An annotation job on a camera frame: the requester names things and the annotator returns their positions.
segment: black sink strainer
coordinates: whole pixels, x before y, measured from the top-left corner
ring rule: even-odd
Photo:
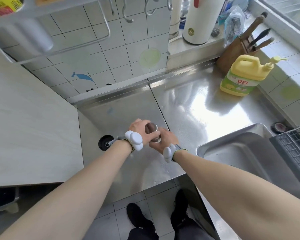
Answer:
[[[110,146],[108,145],[108,143],[110,141],[112,141],[114,138],[113,136],[111,135],[105,135],[103,137],[100,138],[99,140],[99,148],[102,150],[102,151],[106,151],[107,149],[110,148]]]

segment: black shoe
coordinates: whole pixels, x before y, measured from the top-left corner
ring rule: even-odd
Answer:
[[[187,209],[188,209],[188,200],[183,190],[181,189],[176,194],[175,208],[170,218],[171,225],[175,231],[185,219],[189,218],[187,215]]]
[[[155,232],[154,225],[152,221],[148,220],[142,214],[142,211],[139,206],[134,203],[130,203],[127,206],[127,215],[132,225],[136,228],[149,229]]]

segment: person's left hand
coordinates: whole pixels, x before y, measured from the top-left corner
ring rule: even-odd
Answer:
[[[145,126],[150,122],[150,120],[136,119],[129,127],[130,131],[138,132],[142,136],[142,142],[144,146],[148,144],[152,139],[160,136],[160,131],[155,131],[150,134],[145,133]]]

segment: hanging hook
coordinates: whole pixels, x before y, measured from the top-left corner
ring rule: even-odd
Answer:
[[[125,11],[125,9],[126,9],[126,0],[123,0],[123,8],[122,8],[122,15],[123,15],[123,17],[124,17],[124,20],[127,22],[127,23],[129,23],[129,24],[131,24],[132,22],[133,22],[133,19],[128,19],[127,17],[126,17],[126,14],[124,13],[124,11]]]
[[[169,10],[169,11],[172,11],[172,10],[173,10],[170,0],[168,0],[167,6],[168,6],[168,10]]]
[[[114,10],[113,10],[113,5],[112,5],[112,0],[109,0],[109,3],[110,3],[110,8],[111,8],[112,16],[114,16]]]
[[[157,9],[155,8],[154,10],[152,10],[152,12],[148,13],[148,11],[147,11],[148,2],[149,2],[149,0],[147,0],[147,1],[145,2],[144,12],[145,12],[145,14],[146,14],[148,17],[150,17],[151,15],[154,14],[154,12],[155,12]]]

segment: sink basin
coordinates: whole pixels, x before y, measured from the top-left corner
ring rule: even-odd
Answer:
[[[300,198],[300,183],[273,147],[270,131],[254,124],[197,148],[197,155],[261,177]]]

